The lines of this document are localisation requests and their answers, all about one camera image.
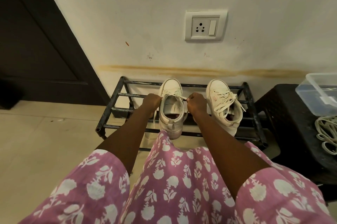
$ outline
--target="clear plastic box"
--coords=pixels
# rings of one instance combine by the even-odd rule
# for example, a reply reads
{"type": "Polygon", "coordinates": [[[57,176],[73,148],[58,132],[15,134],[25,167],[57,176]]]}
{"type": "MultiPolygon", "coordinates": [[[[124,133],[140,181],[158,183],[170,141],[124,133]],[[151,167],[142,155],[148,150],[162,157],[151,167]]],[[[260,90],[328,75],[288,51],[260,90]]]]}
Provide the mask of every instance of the clear plastic box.
{"type": "Polygon", "coordinates": [[[309,73],[295,89],[315,116],[337,116],[337,73],[309,73]]]}

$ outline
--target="forearm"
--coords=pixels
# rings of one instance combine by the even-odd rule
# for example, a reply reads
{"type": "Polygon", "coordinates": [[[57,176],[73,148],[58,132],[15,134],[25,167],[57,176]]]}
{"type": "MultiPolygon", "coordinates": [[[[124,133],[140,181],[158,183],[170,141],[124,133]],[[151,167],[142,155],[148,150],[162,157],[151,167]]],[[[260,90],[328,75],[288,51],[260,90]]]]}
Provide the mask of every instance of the forearm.
{"type": "Polygon", "coordinates": [[[124,164],[131,174],[151,111],[141,105],[130,119],[105,139],[97,149],[107,150],[124,164]]]}
{"type": "Polygon", "coordinates": [[[193,117],[221,177],[235,199],[239,188],[252,174],[270,166],[221,128],[206,112],[193,117]]]}

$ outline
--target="pink sleeve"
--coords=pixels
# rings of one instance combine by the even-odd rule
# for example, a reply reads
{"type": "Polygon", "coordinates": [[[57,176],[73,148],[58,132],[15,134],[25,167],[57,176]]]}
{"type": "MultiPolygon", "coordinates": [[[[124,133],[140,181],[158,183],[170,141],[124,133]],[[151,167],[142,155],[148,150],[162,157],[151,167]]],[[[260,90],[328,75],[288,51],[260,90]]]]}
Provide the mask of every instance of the pink sleeve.
{"type": "Polygon", "coordinates": [[[251,175],[238,191],[238,223],[335,223],[319,188],[303,175],[273,163],[256,146],[246,143],[270,168],[251,175]]]}
{"type": "Polygon", "coordinates": [[[122,162],[106,150],[95,150],[20,223],[114,223],[129,189],[122,162]]]}

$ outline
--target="tied shoelace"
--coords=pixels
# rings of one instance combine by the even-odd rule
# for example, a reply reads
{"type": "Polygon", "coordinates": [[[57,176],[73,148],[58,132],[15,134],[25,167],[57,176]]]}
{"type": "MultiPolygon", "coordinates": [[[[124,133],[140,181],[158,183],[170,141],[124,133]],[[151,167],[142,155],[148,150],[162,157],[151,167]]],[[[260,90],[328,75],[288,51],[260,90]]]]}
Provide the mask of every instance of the tied shoelace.
{"type": "MultiPolygon", "coordinates": [[[[179,92],[180,92],[179,90],[176,90],[176,91],[174,92],[174,94],[172,94],[172,93],[168,92],[167,90],[163,90],[162,95],[168,95],[168,96],[171,95],[171,96],[178,97],[178,98],[180,98],[180,99],[182,99],[182,100],[186,100],[186,99],[187,99],[186,97],[183,97],[183,96],[178,95],[179,92]]],[[[187,115],[188,115],[188,111],[186,112],[186,115],[184,116],[183,121],[186,120],[187,115]]],[[[153,115],[153,123],[155,123],[156,116],[157,116],[157,110],[155,110],[154,115],[153,115]]]]}
{"type": "Polygon", "coordinates": [[[319,117],[315,121],[315,127],[318,132],[316,137],[323,141],[322,148],[331,155],[337,155],[337,116],[319,117]],[[328,149],[327,143],[335,146],[335,150],[328,149]]]}
{"type": "Polygon", "coordinates": [[[214,89],[213,92],[219,96],[219,99],[221,100],[221,103],[218,104],[218,106],[216,106],[214,108],[214,111],[216,113],[221,113],[224,110],[227,109],[227,113],[224,115],[224,117],[226,117],[228,114],[230,114],[230,106],[236,101],[238,102],[238,104],[240,105],[240,107],[242,108],[243,111],[246,111],[241,103],[239,103],[239,101],[237,100],[236,94],[234,94],[233,92],[229,91],[227,93],[221,93],[219,92],[217,89],[214,89]]]}

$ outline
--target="person's left hand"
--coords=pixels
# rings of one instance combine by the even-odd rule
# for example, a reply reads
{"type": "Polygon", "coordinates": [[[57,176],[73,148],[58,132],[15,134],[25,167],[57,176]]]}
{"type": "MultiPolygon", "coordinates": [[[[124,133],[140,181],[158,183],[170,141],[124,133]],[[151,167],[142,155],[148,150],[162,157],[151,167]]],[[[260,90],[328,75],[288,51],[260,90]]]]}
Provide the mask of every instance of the person's left hand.
{"type": "Polygon", "coordinates": [[[151,114],[150,117],[153,116],[154,111],[159,107],[161,102],[161,97],[156,94],[148,94],[142,103],[142,106],[149,111],[151,114]]]}

